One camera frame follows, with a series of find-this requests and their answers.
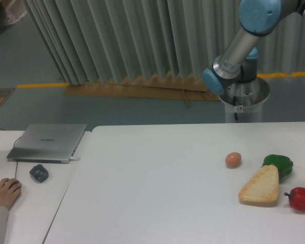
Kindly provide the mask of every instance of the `floor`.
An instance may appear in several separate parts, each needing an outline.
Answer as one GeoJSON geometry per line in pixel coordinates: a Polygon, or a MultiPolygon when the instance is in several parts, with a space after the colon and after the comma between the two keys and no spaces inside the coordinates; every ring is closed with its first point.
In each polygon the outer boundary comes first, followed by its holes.
{"type": "MultiPolygon", "coordinates": [[[[305,77],[267,78],[270,98],[264,122],[305,121],[305,77]]],[[[0,88],[61,83],[55,64],[29,16],[0,30],[0,88]]],[[[224,123],[221,102],[64,95],[65,87],[17,88],[0,107],[0,128],[25,130],[32,123],[104,125],[224,123]]]]}

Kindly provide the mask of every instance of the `laptop lid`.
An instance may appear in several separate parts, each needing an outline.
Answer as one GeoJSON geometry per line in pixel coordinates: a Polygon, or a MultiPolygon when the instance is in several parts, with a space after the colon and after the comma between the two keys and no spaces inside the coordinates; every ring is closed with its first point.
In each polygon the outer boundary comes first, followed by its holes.
{"type": "Polygon", "coordinates": [[[68,163],[86,129],[85,124],[31,124],[16,141],[8,160],[68,163]]]}

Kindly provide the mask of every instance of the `toast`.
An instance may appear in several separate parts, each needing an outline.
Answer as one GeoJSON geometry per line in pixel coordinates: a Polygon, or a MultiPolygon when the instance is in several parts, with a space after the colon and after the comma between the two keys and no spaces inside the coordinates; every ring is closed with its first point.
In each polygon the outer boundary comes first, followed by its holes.
{"type": "Polygon", "coordinates": [[[238,194],[243,204],[256,206],[272,206],[279,195],[278,168],[266,165],[256,172],[238,194]]]}

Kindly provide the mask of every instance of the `hand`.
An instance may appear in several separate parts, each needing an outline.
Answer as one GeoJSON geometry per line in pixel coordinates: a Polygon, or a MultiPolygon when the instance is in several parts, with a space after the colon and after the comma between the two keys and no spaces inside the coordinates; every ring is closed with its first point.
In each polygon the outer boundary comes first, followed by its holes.
{"type": "Polygon", "coordinates": [[[8,210],[21,193],[21,183],[17,179],[4,178],[0,181],[0,205],[8,210]]]}

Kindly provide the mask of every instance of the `egg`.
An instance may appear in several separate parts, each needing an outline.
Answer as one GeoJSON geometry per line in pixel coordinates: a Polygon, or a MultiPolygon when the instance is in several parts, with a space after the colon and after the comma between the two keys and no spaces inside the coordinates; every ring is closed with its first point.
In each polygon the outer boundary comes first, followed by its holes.
{"type": "Polygon", "coordinates": [[[238,165],[240,165],[241,160],[242,160],[242,156],[238,152],[232,152],[229,155],[227,155],[225,162],[228,167],[235,168],[238,165]]]}

